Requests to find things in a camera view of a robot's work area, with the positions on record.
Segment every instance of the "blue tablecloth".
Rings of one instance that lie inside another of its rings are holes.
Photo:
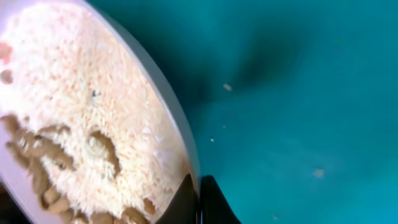
[[[397,1],[91,2],[162,69],[243,223],[398,223]]]

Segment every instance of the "teal surface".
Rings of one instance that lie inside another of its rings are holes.
[[[162,69],[243,223],[398,223],[397,1],[91,2]]]

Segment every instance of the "bowl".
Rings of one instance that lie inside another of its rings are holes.
[[[5,26],[7,18],[11,14],[37,2],[44,1],[0,0],[0,33]],[[195,191],[199,194],[201,173],[195,140],[183,109],[162,71],[151,59],[150,55],[145,51],[141,44],[126,29],[110,18],[106,13],[95,9],[85,1],[70,0],[67,2],[72,2],[89,10],[105,25],[105,27],[108,28],[109,31],[114,34],[115,38],[117,38],[119,43],[123,45],[130,56],[135,61],[140,62],[139,68],[152,85],[152,88],[169,115],[176,133],[185,145],[186,153],[190,161],[190,174],[192,176]],[[19,167],[19,165],[14,162],[14,159],[4,147],[5,142],[8,139],[9,136],[5,132],[3,126],[0,126],[0,158],[2,158],[2,161],[0,162],[0,175],[9,193],[33,223],[62,223],[59,217],[41,210],[38,206],[37,196],[33,193],[30,177],[23,168]]]

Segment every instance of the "white rice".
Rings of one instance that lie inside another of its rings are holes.
[[[60,171],[43,158],[52,182],[73,208],[87,215],[126,207],[152,223],[165,211],[188,173],[183,144],[166,110],[135,62],[104,25],[70,3],[37,3],[13,15],[0,42],[13,48],[13,83],[0,82],[0,110],[37,131],[65,124],[70,133],[49,136],[74,158],[76,171]],[[121,172],[89,139],[93,130],[111,138]],[[144,210],[153,201],[156,213]]]

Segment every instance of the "rice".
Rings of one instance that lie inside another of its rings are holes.
[[[12,54],[0,57],[0,72],[11,72],[0,82],[0,110],[33,132],[70,128],[45,134],[73,157],[76,171],[60,170],[47,156],[42,163],[71,208],[120,218],[134,207],[154,223],[189,171],[183,144],[138,62],[90,12],[67,2],[37,3],[13,15],[2,44]],[[109,152],[90,138],[93,131],[112,140],[117,175]]]

